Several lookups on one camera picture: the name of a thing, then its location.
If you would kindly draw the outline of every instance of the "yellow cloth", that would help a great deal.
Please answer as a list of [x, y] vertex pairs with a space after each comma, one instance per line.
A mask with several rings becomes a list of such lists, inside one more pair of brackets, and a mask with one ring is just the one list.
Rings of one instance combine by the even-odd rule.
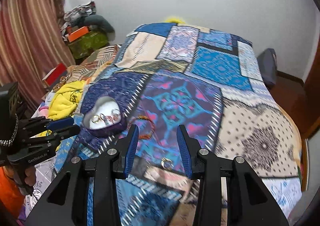
[[70, 116], [78, 106], [84, 84], [84, 80], [78, 80], [63, 85], [52, 99], [48, 118], [57, 120]]

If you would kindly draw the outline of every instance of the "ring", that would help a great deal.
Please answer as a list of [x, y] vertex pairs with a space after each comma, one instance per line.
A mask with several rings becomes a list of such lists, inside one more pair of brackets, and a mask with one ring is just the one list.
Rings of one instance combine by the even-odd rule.
[[169, 170], [169, 171], [171, 171], [172, 168], [173, 168], [172, 161], [170, 159], [168, 159], [168, 158], [165, 158], [165, 157], [162, 157], [162, 159], [161, 159], [161, 166], [164, 169]]
[[104, 114], [100, 114], [101, 119], [107, 126], [111, 126], [113, 124], [113, 119], [111, 116], [105, 116]]
[[121, 112], [119, 109], [113, 109], [111, 111], [111, 115], [113, 116], [113, 120], [117, 123], [119, 120], [120, 120], [120, 115], [121, 115]]
[[99, 115], [94, 115], [91, 119], [93, 123], [98, 123], [101, 121], [101, 117]]

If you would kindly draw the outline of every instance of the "blanket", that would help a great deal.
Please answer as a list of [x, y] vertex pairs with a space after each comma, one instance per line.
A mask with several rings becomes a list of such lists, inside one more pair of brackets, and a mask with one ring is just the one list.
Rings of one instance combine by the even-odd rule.
[[[130, 33], [113, 63], [88, 79], [75, 113], [80, 124], [98, 98], [111, 96], [128, 120], [144, 115], [156, 128], [139, 140], [129, 177], [117, 180], [123, 225], [192, 225], [199, 181], [184, 174], [176, 128], [219, 157], [243, 156], [288, 217], [301, 197], [300, 137], [292, 120], [265, 87], [252, 43], [239, 36], [174, 23], [141, 25]], [[136, 120], [141, 134], [150, 127]], [[96, 157], [103, 145], [121, 134], [97, 138], [84, 130], [62, 142], [54, 173], [75, 155]], [[165, 158], [171, 171], [162, 164]], [[227, 194], [222, 179], [222, 217], [227, 221]], [[88, 225], [92, 225], [92, 193]]]
[[49, 107], [49, 119], [65, 118], [73, 113], [81, 100], [85, 81], [74, 81], [63, 85], [54, 95]]

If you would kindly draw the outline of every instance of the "orange box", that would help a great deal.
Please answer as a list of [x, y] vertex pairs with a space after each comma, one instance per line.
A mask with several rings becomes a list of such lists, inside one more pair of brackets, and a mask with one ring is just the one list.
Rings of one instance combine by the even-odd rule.
[[69, 40], [69, 42], [72, 42], [72, 41], [78, 39], [79, 37], [81, 37], [82, 35], [87, 34], [88, 32], [89, 32], [89, 30], [88, 30], [87, 26], [81, 27], [80, 29], [76, 30], [75, 32], [70, 33], [68, 36], [68, 40]]

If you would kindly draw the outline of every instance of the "striped curtain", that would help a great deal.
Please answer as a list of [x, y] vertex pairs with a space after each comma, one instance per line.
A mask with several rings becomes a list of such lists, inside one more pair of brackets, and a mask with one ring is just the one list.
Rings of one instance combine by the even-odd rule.
[[63, 0], [0, 1], [0, 84], [18, 81], [32, 110], [46, 93], [42, 78], [61, 62], [75, 64], [61, 38], [61, 15]]

